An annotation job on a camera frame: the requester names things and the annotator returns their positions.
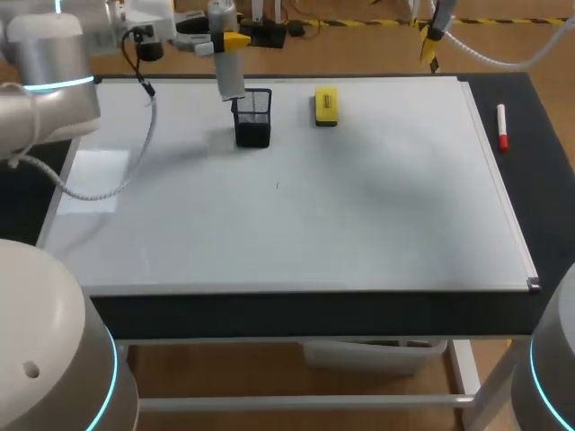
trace yellow tape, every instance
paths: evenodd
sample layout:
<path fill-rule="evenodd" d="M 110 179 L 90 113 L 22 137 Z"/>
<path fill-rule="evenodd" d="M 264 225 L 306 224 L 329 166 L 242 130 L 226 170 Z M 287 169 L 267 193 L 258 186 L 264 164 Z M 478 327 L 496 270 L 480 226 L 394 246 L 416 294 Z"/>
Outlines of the yellow tape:
<path fill-rule="evenodd" d="M 513 19 L 491 19 L 491 18 L 456 18 L 454 24 L 548 24 L 548 25 L 563 25 L 568 18 L 513 18 Z M 416 27 L 424 24 L 428 25 L 429 20 L 370 20 L 370 21 L 354 21 L 354 20 L 291 20 L 290 22 L 302 22 L 306 25 L 317 27 L 364 27 L 368 25 L 409 25 Z"/>

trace wooden floor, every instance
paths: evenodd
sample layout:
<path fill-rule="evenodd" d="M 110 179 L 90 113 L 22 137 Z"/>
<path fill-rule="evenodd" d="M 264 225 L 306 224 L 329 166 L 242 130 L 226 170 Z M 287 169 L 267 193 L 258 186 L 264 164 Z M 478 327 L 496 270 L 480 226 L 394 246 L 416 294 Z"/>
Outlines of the wooden floor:
<path fill-rule="evenodd" d="M 290 19 L 298 14 L 285 6 Z M 203 8 L 207 0 L 178 0 L 179 10 Z M 249 4 L 248 0 L 240 3 Z M 404 0 L 299 0 L 301 9 L 325 19 L 367 20 L 406 18 Z M 544 18 L 573 13 L 571 0 L 459 0 L 458 17 Z M 429 17 L 423 7 L 421 18 Z M 482 53 L 518 61 L 549 40 L 556 27 L 543 24 L 455 25 L 453 33 Z M 565 37 L 531 76 L 570 161 L 575 155 L 575 74 L 572 73 L 575 32 Z M 420 35 L 406 26 L 322 28 L 312 40 L 288 39 L 282 50 L 249 48 L 244 56 L 247 74 L 400 74 L 427 73 L 419 62 Z M 444 72 L 493 70 L 448 42 L 438 48 Z M 128 73 L 121 57 L 93 61 L 96 74 Z M 167 49 L 163 60 L 146 65 L 146 73 L 205 74 L 209 60 Z M 5 80 L 16 79 L 13 70 L 0 68 Z M 480 375 L 484 378 L 506 348 L 504 340 L 474 342 Z M 414 378 L 378 374 L 314 371 L 305 367 L 296 344 L 141 347 L 135 374 L 143 397 L 235 396 L 296 394 L 448 393 L 449 373 L 442 359 L 430 361 Z M 449 409 L 399 412 L 229 413 L 143 415 L 138 431 L 183 430 L 452 430 L 460 429 Z M 504 412 L 491 431 L 511 429 Z"/>

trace white box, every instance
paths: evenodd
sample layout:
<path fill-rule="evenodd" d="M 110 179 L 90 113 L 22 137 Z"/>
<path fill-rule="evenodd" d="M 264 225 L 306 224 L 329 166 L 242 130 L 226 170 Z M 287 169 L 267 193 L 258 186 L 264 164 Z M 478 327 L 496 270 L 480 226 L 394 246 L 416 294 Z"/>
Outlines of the white box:
<path fill-rule="evenodd" d="M 411 375 L 432 358 L 441 356 L 447 341 L 430 342 L 429 347 L 382 346 L 310 341 L 302 343 L 305 363 L 311 367 Z"/>

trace white paper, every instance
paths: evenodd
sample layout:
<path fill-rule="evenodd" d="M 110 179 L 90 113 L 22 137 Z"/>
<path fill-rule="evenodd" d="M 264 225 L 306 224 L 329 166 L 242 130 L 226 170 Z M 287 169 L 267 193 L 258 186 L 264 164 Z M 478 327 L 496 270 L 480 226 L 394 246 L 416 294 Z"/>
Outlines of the white paper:
<path fill-rule="evenodd" d="M 124 181 L 129 151 L 78 151 L 66 185 L 83 195 L 101 195 L 116 189 Z M 57 214 L 113 213 L 118 195 L 103 200 L 84 201 L 62 194 Z"/>

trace pen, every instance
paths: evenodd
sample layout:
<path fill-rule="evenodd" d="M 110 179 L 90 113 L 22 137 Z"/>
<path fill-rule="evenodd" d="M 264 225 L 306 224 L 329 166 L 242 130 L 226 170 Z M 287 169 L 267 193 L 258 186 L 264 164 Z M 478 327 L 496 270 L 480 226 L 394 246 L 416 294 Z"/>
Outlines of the pen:
<path fill-rule="evenodd" d="M 500 151 L 505 153 L 509 150 L 509 142 L 507 140 L 507 121 L 505 120 L 505 105 L 497 105 L 497 126 L 500 132 Z"/>

